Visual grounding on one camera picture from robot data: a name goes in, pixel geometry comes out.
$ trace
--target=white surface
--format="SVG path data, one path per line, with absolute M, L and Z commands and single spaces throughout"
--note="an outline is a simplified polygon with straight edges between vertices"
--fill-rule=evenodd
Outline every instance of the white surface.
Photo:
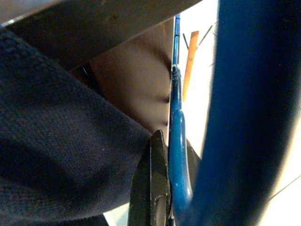
M 128 206 L 129 204 L 127 203 L 103 214 L 109 226 L 127 225 Z
M 186 137 L 199 156 L 201 156 L 210 102 L 210 82 L 214 69 L 212 63 L 215 55 L 215 36 L 213 33 L 216 29 L 217 8 L 217 0 L 203 0 L 181 13 L 179 67 L 183 80 L 188 50 L 182 34 L 185 34 L 189 45 L 191 32 L 199 31 L 199 44 L 209 27 L 214 25 L 196 51 L 187 99 L 182 105 L 186 122 Z
M 300 210 L 301 178 L 269 202 L 258 226 L 300 226 Z

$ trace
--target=wooden surface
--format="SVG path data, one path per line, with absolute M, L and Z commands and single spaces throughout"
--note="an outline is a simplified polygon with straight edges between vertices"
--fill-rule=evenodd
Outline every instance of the wooden surface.
M 3 11 L 12 11 L 11 6 L 19 1 L 0 0 L 0 15 L 10 15 Z M 44 1 L 59 3 L 30 16 L 25 13 L 20 15 L 23 19 L 18 17 L 16 22 L 4 25 L 70 70 L 200 0 L 30 0 L 30 5 Z M 1 21 L 15 21 L 16 15 L 1 17 Z
M 167 135 L 174 20 L 90 61 L 104 96 L 151 132 Z
M 186 70 L 185 70 L 185 77 L 184 77 L 184 84 L 183 84 L 183 101 L 187 98 L 187 91 L 189 88 L 189 82 L 193 67 L 194 56 L 197 50 L 197 42 L 198 42 L 198 31 L 192 32 L 190 37 L 189 49 L 188 49 L 188 56 L 187 56 L 187 63 L 186 63 Z

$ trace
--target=dark wooden panel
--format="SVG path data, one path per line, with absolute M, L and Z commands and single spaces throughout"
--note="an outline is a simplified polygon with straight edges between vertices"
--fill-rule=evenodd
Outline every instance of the dark wooden panel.
M 69 70 L 199 1 L 68 0 L 7 28 Z
M 160 24 L 90 61 L 104 96 L 166 139 L 174 20 Z

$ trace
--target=blue plastic handle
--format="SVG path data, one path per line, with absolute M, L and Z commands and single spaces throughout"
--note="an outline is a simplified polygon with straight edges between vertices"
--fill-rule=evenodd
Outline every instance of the blue plastic handle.
M 180 15 L 175 17 L 174 51 L 172 68 L 172 86 L 169 124 L 169 178 L 172 185 L 172 203 L 175 219 L 188 208 L 192 199 L 192 189 L 188 171 L 185 119 L 182 111 L 181 72 L 177 68 L 179 62 Z

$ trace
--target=dark blue fabric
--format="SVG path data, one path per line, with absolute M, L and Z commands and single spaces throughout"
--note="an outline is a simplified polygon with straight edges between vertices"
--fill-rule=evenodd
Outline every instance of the dark blue fabric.
M 0 29 L 0 225 L 87 218 L 127 202 L 149 137 Z

